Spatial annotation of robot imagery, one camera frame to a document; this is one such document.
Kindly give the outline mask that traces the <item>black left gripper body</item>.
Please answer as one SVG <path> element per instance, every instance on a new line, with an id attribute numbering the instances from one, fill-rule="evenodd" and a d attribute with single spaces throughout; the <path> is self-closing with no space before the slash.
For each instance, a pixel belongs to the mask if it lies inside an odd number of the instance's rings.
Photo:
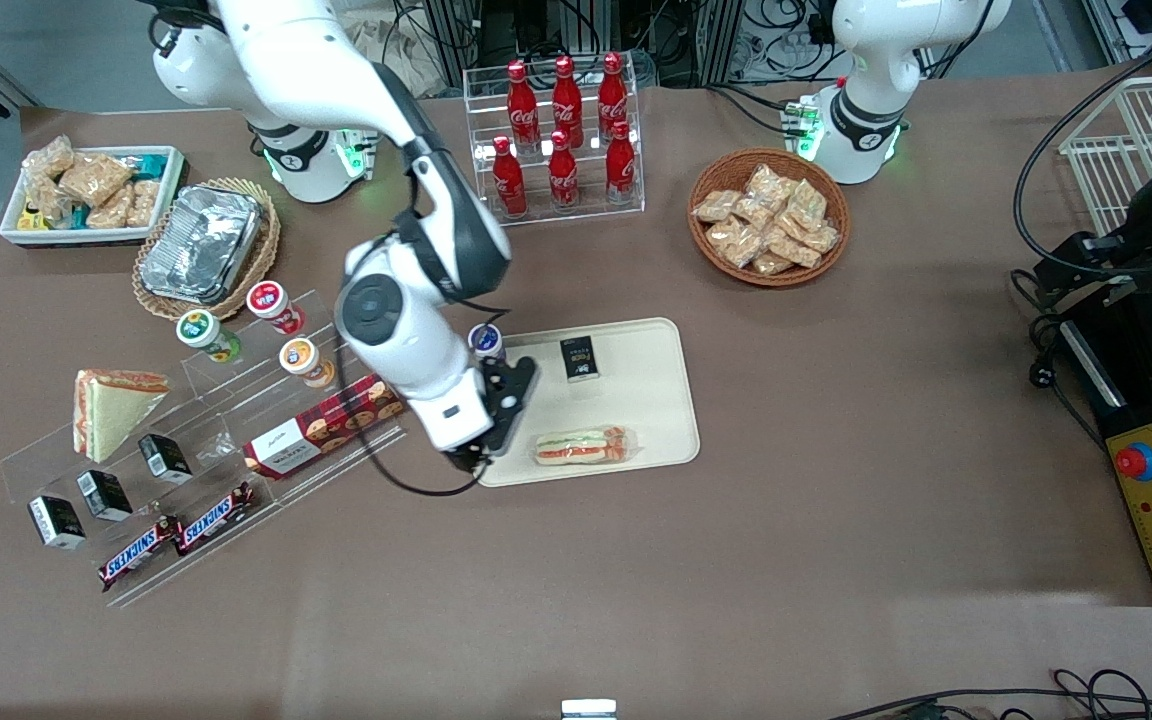
<path id="1" fill-rule="evenodd" d="M 1085 241 L 1084 255 L 1097 266 L 1126 272 L 1138 291 L 1152 290 L 1152 179 L 1126 206 L 1124 223 L 1106 236 Z"/>

